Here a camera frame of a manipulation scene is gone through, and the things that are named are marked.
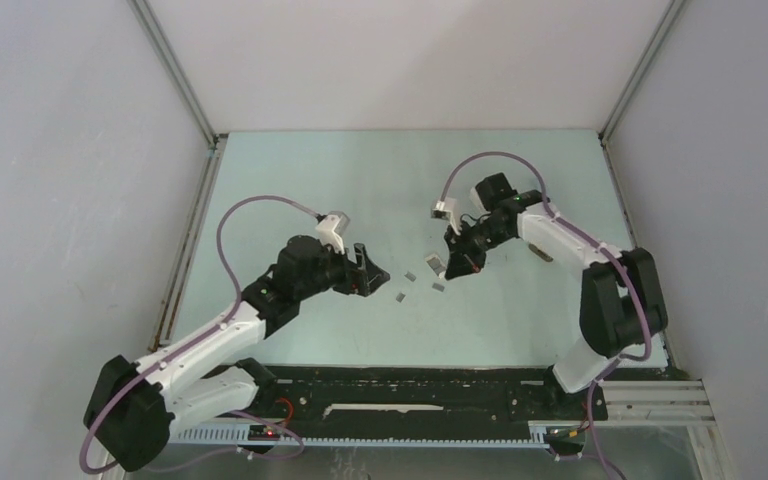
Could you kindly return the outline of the staple box tray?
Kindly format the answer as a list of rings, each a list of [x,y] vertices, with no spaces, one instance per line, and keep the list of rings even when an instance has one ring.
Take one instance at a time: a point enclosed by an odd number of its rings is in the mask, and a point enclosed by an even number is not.
[[[425,262],[438,278],[445,277],[447,265],[437,253],[427,255]]]

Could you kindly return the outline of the beige brown mini stapler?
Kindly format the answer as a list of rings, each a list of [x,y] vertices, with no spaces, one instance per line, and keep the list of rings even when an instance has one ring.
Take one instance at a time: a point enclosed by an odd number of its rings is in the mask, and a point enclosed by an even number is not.
[[[532,252],[534,255],[536,255],[536,256],[537,256],[538,258],[540,258],[542,261],[544,261],[544,262],[546,262],[546,263],[551,263],[551,262],[553,262],[553,261],[554,261],[554,258],[553,258],[551,255],[549,255],[547,252],[545,252],[544,250],[542,250],[542,249],[541,249],[540,247],[538,247],[537,245],[535,245],[535,244],[533,244],[533,243],[529,243],[529,244],[528,244],[528,248],[529,248],[529,250],[530,250],[530,251],[531,251],[531,252]]]

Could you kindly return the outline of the long white stapler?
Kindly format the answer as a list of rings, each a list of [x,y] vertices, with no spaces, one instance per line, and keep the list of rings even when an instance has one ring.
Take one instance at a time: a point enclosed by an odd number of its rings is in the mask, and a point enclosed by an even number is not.
[[[470,189],[469,192],[469,198],[472,204],[475,206],[476,209],[478,209],[481,212],[486,212],[487,209],[484,206],[483,201],[481,200],[481,197],[479,196],[479,193],[475,187]]]

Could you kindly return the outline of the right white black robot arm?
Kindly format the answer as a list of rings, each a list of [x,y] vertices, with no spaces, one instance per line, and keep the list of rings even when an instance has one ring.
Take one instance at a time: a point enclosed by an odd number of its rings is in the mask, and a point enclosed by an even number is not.
[[[668,324],[653,256],[643,248],[622,250],[573,225],[540,191],[519,192],[502,173],[471,191],[483,213],[472,221],[456,214],[447,197],[433,210],[447,220],[444,277],[453,280],[485,267],[488,251],[519,239],[566,268],[580,283],[579,339],[550,369],[541,392],[545,411],[566,418],[582,403],[582,390],[623,360],[645,361],[653,338]]]

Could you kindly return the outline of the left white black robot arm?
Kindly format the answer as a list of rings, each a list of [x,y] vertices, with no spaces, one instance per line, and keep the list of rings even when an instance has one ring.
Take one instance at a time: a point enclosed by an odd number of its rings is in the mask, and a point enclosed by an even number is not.
[[[286,326],[303,301],[327,291],[368,297],[389,281],[364,244],[355,244],[354,252],[350,258],[313,237],[295,236],[263,275],[238,288],[225,311],[183,340],[136,361],[121,355],[108,360],[83,417],[88,435],[81,452],[97,441],[113,460],[92,467],[82,458],[82,470],[134,472],[180,431],[234,410],[257,417],[271,412],[276,390],[259,363],[247,360],[214,378],[208,373]]]

